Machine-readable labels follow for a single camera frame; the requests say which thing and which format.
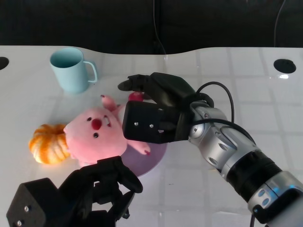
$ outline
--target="orange plush toy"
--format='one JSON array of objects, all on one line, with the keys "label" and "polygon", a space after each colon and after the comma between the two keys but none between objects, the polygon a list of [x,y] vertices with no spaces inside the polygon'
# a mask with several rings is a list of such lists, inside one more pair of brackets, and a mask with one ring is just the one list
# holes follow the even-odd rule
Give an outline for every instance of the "orange plush toy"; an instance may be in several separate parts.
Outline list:
[{"label": "orange plush toy", "polygon": [[28,146],[37,162],[57,164],[70,156],[64,128],[64,124],[43,124],[34,132]]}]

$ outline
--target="white table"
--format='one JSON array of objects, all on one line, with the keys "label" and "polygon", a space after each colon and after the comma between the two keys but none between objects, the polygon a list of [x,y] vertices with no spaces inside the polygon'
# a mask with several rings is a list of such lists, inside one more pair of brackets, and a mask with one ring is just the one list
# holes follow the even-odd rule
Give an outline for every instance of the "white table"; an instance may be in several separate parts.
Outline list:
[{"label": "white table", "polygon": [[[37,163],[27,147],[34,130],[43,123],[70,122],[85,109],[100,105],[101,94],[126,102],[127,93],[116,86],[138,73],[181,76],[194,89],[212,80],[222,82],[233,95],[236,123],[281,168],[303,180],[303,49],[208,48],[169,55],[166,60],[81,49],[87,60],[95,62],[99,81],[71,96],[59,88],[49,66],[50,55],[60,48],[0,46],[0,56],[10,60],[0,70],[1,227],[8,226],[5,215],[20,183],[49,177],[59,186],[79,168],[72,159],[56,166]],[[288,79],[280,79],[273,66],[280,58],[297,66]],[[204,92],[230,119],[225,92],[216,86]],[[187,141],[169,144],[161,163],[140,180],[143,193],[135,196],[131,217],[120,220],[118,227],[249,226],[246,203]]]}]

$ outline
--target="black cable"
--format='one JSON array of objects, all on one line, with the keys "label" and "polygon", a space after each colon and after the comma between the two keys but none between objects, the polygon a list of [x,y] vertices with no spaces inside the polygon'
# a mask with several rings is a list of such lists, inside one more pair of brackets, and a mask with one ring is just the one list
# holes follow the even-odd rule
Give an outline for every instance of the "black cable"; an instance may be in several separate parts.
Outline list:
[{"label": "black cable", "polygon": [[244,128],[242,128],[241,126],[239,126],[235,123],[229,122],[227,120],[216,119],[216,118],[202,119],[202,120],[194,121],[191,126],[195,126],[195,125],[198,125],[198,124],[205,124],[205,123],[220,123],[220,124],[226,124],[228,126],[231,126],[235,130],[237,130],[237,131],[241,132],[243,135],[245,135],[254,144],[256,144],[254,139],[251,137],[251,135]]},{"label": "black cable", "polygon": [[164,54],[166,55],[166,51],[165,51],[164,46],[162,45],[162,43],[160,41],[160,38],[159,38],[158,32],[157,32],[156,19],[155,19],[155,0],[153,0],[153,25],[155,27],[156,38],[157,38],[158,42],[160,43]]},{"label": "black cable", "polygon": [[232,95],[231,95],[231,92],[228,90],[228,88],[227,88],[224,84],[221,84],[220,82],[216,82],[216,81],[208,82],[208,83],[206,83],[206,84],[203,84],[203,85],[197,90],[196,93],[199,94],[200,91],[202,91],[203,88],[205,88],[205,87],[207,87],[207,86],[209,86],[209,85],[218,85],[218,86],[222,87],[222,88],[226,91],[226,93],[227,93],[227,95],[228,95],[228,97],[229,97],[229,101],[230,101],[230,103],[231,103],[231,109],[232,109],[232,123],[234,123],[234,121],[235,121],[235,109],[234,109],[234,105],[233,105]]},{"label": "black cable", "polygon": [[275,29],[274,29],[274,47],[276,47],[276,26],[278,24],[278,19],[279,19],[280,13],[282,11],[282,8],[283,8],[285,2],[286,2],[286,0],[283,1],[282,5],[280,7],[280,10],[278,11],[278,14],[276,16]]},{"label": "black cable", "polygon": [[[226,93],[227,93],[227,95],[228,95],[228,97],[229,97],[229,101],[230,101],[230,103],[231,103],[231,109],[232,109],[232,122],[229,122],[229,121],[226,121],[226,120],[222,120],[222,119],[203,119],[203,120],[199,120],[199,121],[193,122],[192,126],[195,126],[195,125],[198,125],[198,124],[204,124],[204,123],[221,123],[221,124],[226,124],[226,125],[229,125],[229,126],[231,126],[232,128],[234,128],[235,130],[241,132],[241,133],[242,133],[243,135],[245,135],[248,139],[250,139],[254,144],[256,144],[255,141],[254,141],[254,139],[251,137],[251,135],[250,135],[244,128],[242,128],[242,127],[240,127],[239,125],[237,125],[237,124],[234,123],[234,119],[235,119],[235,110],[234,110],[234,104],[233,104],[232,95],[231,95],[231,92],[228,90],[228,88],[227,88],[224,84],[219,83],[219,82],[216,82],[216,81],[208,82],[208,83],[206,83],[206,84],[203,84],[203,85],[197,90],[196,93],[199,94],[199,93],[202,91],[203,88],[205,88],[205,87],[207,87],[207,86],[209,86],[209,85],[218,85],[218,86],[222,87],[222,88],[226,91]],[[255,216],[252,214],[252,215],[251,215],[251,218],[250,218],[250,227],[254,227],[254,225],[255,225]]]},{"label": "black cable", "polygon": [[255,225],[255,216],[252,214],[250,218],[250,227],[254,227]]}]

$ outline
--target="plush pig snout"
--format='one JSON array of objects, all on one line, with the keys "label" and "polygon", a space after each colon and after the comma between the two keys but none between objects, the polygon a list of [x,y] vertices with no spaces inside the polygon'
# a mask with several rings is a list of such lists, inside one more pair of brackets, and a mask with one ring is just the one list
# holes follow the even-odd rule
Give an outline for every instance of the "plush pig snout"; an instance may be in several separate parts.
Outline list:
[{"label": "plush pig snout", "polygon": [[94,130],[99,130],[102,126],[102,121],[98,118],[94,119],[91,121],[91,127],[94,129]]}]

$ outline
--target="robotic arm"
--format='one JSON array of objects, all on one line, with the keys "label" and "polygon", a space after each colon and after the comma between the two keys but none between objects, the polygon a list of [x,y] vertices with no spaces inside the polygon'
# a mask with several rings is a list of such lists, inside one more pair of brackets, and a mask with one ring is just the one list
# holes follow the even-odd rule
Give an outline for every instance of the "robotic arm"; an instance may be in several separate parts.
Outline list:
[{"label": "robotic arm", "polygon": [[[123,121],[127,139],[151,143],[188,140],[248,203],[260,223],[303,226],[303,184],[264,155],[243,128],[227,121],[208,95],[168,74],[128,78],[118,86],[120,90],[145,92],[156,104],[127,103]],[[130,191],[123,195],[118,183]],[[47,178],[21,184],[7,218],[10,227],[114,227],[121,217],[129,217],[134,194],[142,190],[120,157],[103,159],[71,173],[59,189]],[[92,211],[94,202],[112,202],[113,207],[109,212]]]},{"label": "robotic arm", "polygon": [[130,140],[189,140],[203,158],[269,227],[303,226],[303,184],[262,153],[250,135],[230,124],[212,99],[182,78],[153,73],[130,76],[120,90],[142,91],[157,104],[128,102],[123,123]]}]

